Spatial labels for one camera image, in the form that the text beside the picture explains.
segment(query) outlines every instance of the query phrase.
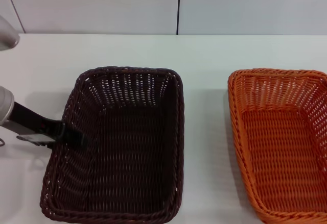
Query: brown wicker basket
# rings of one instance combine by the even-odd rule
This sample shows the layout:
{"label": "brown wicker basket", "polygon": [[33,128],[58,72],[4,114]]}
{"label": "brown wicker basket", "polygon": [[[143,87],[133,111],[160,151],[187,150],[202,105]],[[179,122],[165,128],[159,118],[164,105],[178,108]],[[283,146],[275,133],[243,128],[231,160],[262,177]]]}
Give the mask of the brown wicker basket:
{"label": "brown wicker basket", "polygon": [[168,69],[103,67],[79,76],[63,121],[86,147],[57,142],[40,206],[70,223],[164,223],[181,205],[184,102]]}
{"label": "brown wicker basket", "polygon": [[327,76],[238,70],[228,80],[234,143],[264,223],[327,223]]}

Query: white tabletop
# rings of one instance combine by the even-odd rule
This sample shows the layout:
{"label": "white tabletop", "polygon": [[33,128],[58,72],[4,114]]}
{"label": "white tabletop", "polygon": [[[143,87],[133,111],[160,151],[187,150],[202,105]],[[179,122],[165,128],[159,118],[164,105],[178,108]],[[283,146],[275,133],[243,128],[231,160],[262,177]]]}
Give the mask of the white tabletop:
{"label": "white tabletop", "polygon": [[[183,203],[170,223],[261,223],[249,205],[232,144],[227,78],[255,67],[327,71],[327,36],[21,35],[0,52],[0,85],[60,119],[75,80],[99,66],[165,67],[184,83]],[[0,128],[0,223],[47,224],[39,207],[51,151]]]}

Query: white wall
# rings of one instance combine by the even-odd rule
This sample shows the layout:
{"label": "white wall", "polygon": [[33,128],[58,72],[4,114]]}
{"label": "white wall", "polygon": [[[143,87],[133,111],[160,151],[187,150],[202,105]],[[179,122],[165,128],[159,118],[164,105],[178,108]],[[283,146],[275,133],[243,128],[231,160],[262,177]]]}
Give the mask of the white wall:
{"label": "white wall", "polygon": [[27,33],[176,33],[177,0],[13,2]]}
{"label": "white wall", "polygon": [[180,0],[180,34],[327,34],[327,0]]}
{"label": "white wall", "polygon": [[0,0],[0,15],[3,16],[17,31],[20,33],[23,32],[10,0]]}
{"label": "white wall", "polygon": [[[27,33],[176,33],[178,0],[13,1]],[[326,8],[327,0],[180,0],[179,33],[327,34]],[[0,14],[20,28],[9,0]]]}

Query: basket bottom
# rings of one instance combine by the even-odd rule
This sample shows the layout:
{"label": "basket bottom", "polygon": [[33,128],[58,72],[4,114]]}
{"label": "basket bottom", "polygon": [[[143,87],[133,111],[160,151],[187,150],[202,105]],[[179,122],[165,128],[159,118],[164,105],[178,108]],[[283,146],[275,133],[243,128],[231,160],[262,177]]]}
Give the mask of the basket bottom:
{"label": "basket bottom", "polygon": [[109,110],[100,119],[101,138],[86,210],[146,214],[163,209],[164,118],[160,110]]}
{"label": "basket bottom", "polygon": [[242,114],[256,189],[271,211],[327,212],[326,169],[305,114],[254,110]]}

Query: orange wicker basket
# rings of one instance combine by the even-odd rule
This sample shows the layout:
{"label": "orange wicker basket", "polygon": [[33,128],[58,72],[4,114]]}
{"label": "orange wicker basket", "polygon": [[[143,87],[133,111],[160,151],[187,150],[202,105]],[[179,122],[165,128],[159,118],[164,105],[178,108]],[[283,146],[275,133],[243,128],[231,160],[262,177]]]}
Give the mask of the orange wicker basket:
{"label": "orange wicker basket", "polygon": [[265,223],[327,223],[327,76],[238,70],[228,79],[234,144]]}

